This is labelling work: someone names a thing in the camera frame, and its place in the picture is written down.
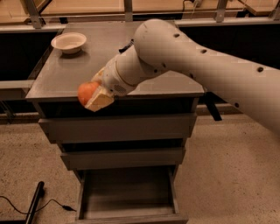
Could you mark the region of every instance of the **small bowl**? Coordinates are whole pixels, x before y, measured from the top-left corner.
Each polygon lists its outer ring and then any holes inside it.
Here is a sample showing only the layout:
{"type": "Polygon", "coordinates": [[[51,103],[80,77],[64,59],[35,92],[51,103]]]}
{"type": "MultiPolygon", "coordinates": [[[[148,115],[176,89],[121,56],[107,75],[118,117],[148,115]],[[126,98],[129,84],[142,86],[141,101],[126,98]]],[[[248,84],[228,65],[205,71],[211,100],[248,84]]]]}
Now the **small bowl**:
{"type": "Polygon", "coordinates": [[[86,41],[86,36],[81,33],[67,32],[55,37],[51,45],[63,53],[72,54],[79,52],[86,41]]]}

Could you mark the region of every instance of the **speckled floor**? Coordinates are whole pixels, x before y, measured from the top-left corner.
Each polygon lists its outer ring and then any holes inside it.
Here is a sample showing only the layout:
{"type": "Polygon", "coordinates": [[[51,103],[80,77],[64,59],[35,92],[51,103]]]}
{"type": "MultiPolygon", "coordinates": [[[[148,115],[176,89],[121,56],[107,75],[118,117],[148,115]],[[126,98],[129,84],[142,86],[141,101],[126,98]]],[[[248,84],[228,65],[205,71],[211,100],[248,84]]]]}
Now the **speckled floor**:
{"type": "MultiPolygon", "coordinates": [[[[179,210],[189,224],[280,223],[280,137],[245,115],[222,122],[199,116],[175,180],[179,210]]],[[[0,125],[0,195],[27,211],[39,181],[45,197],[76,208],[79,182],[36,123],[0,125]]],[[[62,224],[75,213],[50,203],[33,223],[62,224]]],[[[0,220],[25,216],[0,199],[0,220]]]]}

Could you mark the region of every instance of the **power cord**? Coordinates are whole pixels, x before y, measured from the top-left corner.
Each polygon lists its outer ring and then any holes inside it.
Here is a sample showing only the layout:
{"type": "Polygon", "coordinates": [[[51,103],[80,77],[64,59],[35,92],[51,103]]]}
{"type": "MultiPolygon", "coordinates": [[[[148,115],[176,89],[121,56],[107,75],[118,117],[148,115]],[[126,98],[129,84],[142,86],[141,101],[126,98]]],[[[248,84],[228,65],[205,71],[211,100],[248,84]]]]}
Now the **power cord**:
{"type": "MultiPolygon", "coordinates": [[[[29,213],[23,213],[23,212],[19,211],[19,210],[11,203],[11,201],[10,201],[8,198],[6,198],[5,196],[0,195],[0,198],[7,200],[7,201],[9,202],[9,204],[10,204],[18,213],[20,213],[20,214],[29,214],[29,213]]],[[[72,209],[70,206],[61,205],[56,199],[49,199],[49,201],[46,202],[45,205],[42,206],[40,209],[36,210],[35,213],[37,213],[38,211],[41,211],[41,210],[42,210],[43,208],[45,208],[51,201],[56,202],[58,205],[60,205],[60,206],[61,206],[64,210],[66,210],[66,211],[69,211],[69,212],[77,212],[76,210],[72,209]]]]}

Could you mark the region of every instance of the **cabinet top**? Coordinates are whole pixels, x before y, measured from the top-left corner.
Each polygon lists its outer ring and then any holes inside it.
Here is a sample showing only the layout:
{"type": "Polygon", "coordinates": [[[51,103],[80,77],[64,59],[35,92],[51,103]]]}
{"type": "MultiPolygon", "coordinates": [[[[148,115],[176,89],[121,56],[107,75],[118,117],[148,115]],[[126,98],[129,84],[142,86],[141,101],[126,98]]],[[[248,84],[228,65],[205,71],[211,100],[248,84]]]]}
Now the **cabinet top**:
{"type": "MultiPolygon", "coordinates": [[[[28,100],[77,98],[78,86],[92,77],[112,59],[118,50],[133,39],[140,22],[93,22],[68,24],[63,33],[79,32],[87,37],[82,51],[65,55],[53,49],[38,78],[35,80],[28,100]]],[[[180,73],[168,72],[156,79],[146,80],[127,97],[185,95],[201,96],[203,87],[180,73]]]]}

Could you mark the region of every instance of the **drawer unit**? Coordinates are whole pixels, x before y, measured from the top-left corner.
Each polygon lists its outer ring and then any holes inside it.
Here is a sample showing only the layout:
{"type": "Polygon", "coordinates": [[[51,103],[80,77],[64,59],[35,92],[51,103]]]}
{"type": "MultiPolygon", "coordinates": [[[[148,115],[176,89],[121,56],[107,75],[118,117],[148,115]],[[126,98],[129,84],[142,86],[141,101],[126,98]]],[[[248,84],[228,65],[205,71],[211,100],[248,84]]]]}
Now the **drawer unit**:
{"type": "Polygon", "coordinates": [[[83,33],[87,43],[71,57],[54,49],[26,96],[45,135],[80,181],[76,224],[186,224],[173,179],[202,86],[170,71],[95,113],[77,99],[78,86],[126,46],[138,26],[68,24],[66,32],[83,33]]]}
{"type": "Polygon", "coordinates": [[[172,166],[86,171],[75,223],[185,224],[172,166]]]}

